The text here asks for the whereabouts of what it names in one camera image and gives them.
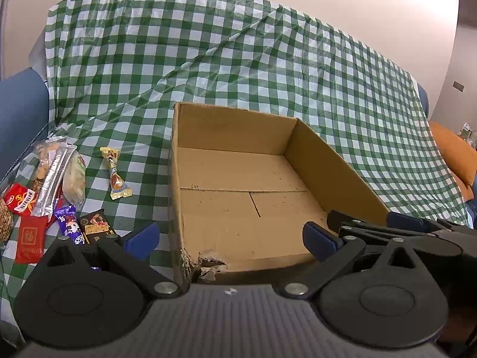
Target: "open cardboard box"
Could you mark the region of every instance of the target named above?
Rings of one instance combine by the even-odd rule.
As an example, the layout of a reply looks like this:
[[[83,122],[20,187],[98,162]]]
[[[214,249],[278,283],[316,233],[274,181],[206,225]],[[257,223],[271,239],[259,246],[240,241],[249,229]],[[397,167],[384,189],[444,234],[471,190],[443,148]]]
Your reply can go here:
[[[385,224],[382,201],[294,118],[177,104],[171,159],[170,240],[180,285],[243,281],[312,260],[303,225],[327,228],[331,209]]]

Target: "checkered pattern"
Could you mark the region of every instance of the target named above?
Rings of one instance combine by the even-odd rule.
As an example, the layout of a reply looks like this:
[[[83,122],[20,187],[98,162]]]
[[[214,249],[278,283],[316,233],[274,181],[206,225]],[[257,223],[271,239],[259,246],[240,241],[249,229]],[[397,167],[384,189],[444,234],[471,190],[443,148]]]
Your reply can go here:
[[[167,274],[177,101],[300,118],[391,210],[466,222],[409,74],[319,20],[264,0],[63,0],[49,11],[45,42],[51,132],[77,144],[87,166],[83,213],[104,208],[120,234],[158,221],[150,264]],[[111,200],[102,146],[121,149],[132,197]],[[37,162],[22,162],[21,183]],[[33,268],[13,262],[17,235],[2,257],[0,325],[14,324],[8,301]]]

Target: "silver bolt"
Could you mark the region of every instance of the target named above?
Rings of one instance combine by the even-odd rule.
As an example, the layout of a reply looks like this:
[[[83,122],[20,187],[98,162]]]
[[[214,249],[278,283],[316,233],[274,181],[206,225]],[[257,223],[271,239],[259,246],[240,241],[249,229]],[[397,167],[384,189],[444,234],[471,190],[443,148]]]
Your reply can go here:
[[[162,281],[154,286],[158,294],[173,294],[179,287],[171,281]]]
[[[289,283],[285,286],[285,291],[289,294],[300,296],[308,292],[308,287],[302,283]]]

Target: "blue sofa armrest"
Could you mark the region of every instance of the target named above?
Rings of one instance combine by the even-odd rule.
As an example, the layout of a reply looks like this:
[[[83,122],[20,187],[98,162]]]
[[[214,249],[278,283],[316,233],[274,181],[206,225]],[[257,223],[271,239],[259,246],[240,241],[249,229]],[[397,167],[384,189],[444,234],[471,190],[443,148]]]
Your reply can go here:
[[[35,139],[48,134],[48,89],[26,69],[0,81],[0,181],[28,153]]]

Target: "wall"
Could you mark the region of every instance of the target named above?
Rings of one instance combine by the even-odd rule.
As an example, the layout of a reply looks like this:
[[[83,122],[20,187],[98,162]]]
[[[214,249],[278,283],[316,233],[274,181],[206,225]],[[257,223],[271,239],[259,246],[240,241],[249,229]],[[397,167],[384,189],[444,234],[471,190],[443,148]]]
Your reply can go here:
[[[9,0],[3,33],[4,77],[28,66],[48,8],[59,0]],[[459,0],[271,0],[355,36],[408,70],[433,111],[449,64]]]
[[[477,0],[459,1],[456,39],[432,119],[453,132],[464,123],[477,128]],[[464,85],[460,92],[454,81]]]

